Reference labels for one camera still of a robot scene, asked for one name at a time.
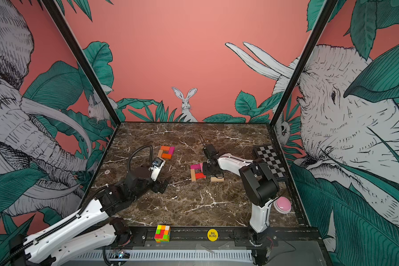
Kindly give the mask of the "magenta block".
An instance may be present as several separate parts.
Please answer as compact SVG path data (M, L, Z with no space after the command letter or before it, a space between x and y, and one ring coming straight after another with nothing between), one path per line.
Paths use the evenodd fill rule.
M191 165L190 169L201 170L200 164Z
M169 155L173 155L174 151L175 151L175 147L174 147L174 146L171 146L171 147L169 148L169 150L168 150L168 154L169 154Z

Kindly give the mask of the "red block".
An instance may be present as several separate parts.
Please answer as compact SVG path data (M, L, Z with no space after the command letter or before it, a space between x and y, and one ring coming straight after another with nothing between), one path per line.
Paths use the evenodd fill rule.
M206 178L206 175L204 175L203 173L195 173L195 178L197 180L204 179Z

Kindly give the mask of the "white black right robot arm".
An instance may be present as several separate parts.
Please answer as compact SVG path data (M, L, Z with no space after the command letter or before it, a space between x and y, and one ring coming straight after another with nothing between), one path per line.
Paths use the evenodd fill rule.
M212 144L199 137L207 161L203 163L203 173L207 177L223 177L228 171L242 180L244 190L252 204L248 226L248 237L252 245L261 246L269 233L270 210L280 190L278 181L270 165L260 158L247 160L230 153L220 153Z

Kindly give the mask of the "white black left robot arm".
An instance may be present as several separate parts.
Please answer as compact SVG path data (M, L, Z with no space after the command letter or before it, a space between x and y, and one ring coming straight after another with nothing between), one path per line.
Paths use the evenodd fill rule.
M127 163L126 177L94 192L89 202L62 221L36 234L16 235L9 242L10 254L0 262L6 266L61 266L75 257L117 242L120 247L133 239L124 219L115 215L129 208L148 191L164 193L169 180L157 178L165 165L161 157L134 170Z

